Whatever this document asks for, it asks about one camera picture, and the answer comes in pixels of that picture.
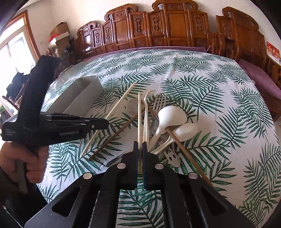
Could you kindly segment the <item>person's left hand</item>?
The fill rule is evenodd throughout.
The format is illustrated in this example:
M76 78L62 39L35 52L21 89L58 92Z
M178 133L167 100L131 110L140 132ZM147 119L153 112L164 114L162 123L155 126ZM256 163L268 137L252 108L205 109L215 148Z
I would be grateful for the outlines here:
M29 182L41 183L44 178L48 157L48 146L39 148L38 154L35 155L24 145L5 142L1 147L1 169L12 181L17 182L16 161L20 160L26 164L26 176Z

